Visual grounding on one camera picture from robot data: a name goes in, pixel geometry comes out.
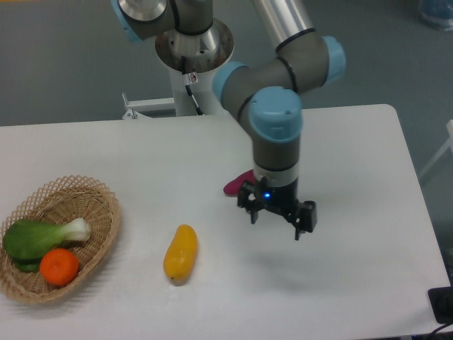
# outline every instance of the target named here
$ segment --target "green vegetable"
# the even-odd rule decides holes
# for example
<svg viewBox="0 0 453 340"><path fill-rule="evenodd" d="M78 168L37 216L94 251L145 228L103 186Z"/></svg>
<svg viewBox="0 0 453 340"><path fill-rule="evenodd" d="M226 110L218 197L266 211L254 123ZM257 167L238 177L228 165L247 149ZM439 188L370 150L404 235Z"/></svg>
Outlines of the green vegetable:
<svg viewBox="0 0 453 340"><path fill-rule="evenodd" d="M16 263L29 264L65 241L88 240L90 233L83 218L76 218L67 225L17 220L6 231L3 246Z"/></svg>
<svg viewBox="0 0 453 340"><path fill-rule="evenodd" d="M16 267L19 269L19 271L23 271L25 273L37 273L40 270L41 261L22 263L22 262L13 260L13 262L16 265Z"/></svg>

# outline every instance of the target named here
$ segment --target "pink object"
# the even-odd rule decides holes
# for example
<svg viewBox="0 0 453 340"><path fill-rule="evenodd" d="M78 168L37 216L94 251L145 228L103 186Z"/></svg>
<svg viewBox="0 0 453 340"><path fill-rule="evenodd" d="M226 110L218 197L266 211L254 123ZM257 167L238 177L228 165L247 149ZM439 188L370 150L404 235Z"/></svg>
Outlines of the pink object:
<svg viewBox="0 0 453 340"><path fill-rule="evenodd" d="M255 183L255 177L253 176L253 170L248 170L244 172L242 175L239 175L236 179L229 182L224 187L224 193L227 196L237 196L239 189L244 181L250 181L251 183Z"/></svg>

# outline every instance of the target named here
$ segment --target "woven basket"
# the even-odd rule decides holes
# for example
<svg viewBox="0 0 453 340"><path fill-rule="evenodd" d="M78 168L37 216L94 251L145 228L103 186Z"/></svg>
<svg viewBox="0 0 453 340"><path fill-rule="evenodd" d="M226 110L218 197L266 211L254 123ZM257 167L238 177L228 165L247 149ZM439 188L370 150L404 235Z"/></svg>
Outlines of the woven basket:
<svg viewBox="0 0 453 340"><path fill-rule="evenodd" d="M80 262L77 277L60 288L46 283L40 273L23 273L3 248L5 231L20 219L67 224L83 217L91 227L87 242L67 246ZM118 234L120 209L115 194L89 177L69 176L45 184L27 198L0 229L0 291L24 303L52 302L71 292L105 257Z"/></svg>

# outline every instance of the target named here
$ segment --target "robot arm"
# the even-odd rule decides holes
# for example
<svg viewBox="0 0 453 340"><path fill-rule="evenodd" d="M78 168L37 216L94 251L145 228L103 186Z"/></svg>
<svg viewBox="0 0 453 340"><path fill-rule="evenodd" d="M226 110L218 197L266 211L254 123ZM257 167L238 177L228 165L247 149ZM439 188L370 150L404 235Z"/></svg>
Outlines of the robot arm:
<svg viewBox="0 0 453 340"><path fill-rule="evenodd" d="M283 216L299 239L314 229L316 204L297 200L302 103L296 93L341 77L345 54L335 38L319 36L301 1L253 3L277 57L252 69L231 62L219 70L213 89L253 142L255 184L242 185L238 206L251 214L252 223L261 209Z"/></svg>
<svg viewBox="0 0 453 340"><path fill-rule="evenodd" d="M213 19L212 0L112 0L131 40L159 35L157 53L172 69L208 72L224 64L212 92L253 142L255 184L243 183L238 206L251 214L252 223L262 209L283 216L299 239L314 229L316 204L297 200L303 123L297 94L341 77L345 54L335 38L316 32L302 0L253 0L253 4L277 57L248 68L238 62L224 64L232 53L232 38Z"/></svg>

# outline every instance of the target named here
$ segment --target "gray floor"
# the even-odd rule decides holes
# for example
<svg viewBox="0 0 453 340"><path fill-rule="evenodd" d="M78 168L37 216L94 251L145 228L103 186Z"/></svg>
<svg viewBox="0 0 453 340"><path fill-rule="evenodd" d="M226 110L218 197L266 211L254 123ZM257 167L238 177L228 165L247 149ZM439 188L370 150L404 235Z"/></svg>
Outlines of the gray floor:
<svg viewBox="0 0 453 340"><path fill-rule="evenodd" d="M342 42L348 71L302 98L306 108L392 105L419 171L453 119L453 32L420 22L417 3L306 0L318 31ZM235 60L253 66L274 56L250 1L214 5L235 36ZM170 96L153 46L130 44L107 0L0 4L0 125L120 119L123 91L130 100ZM444 164L423 192L440 246L449 249L452 158Z"/></svg>

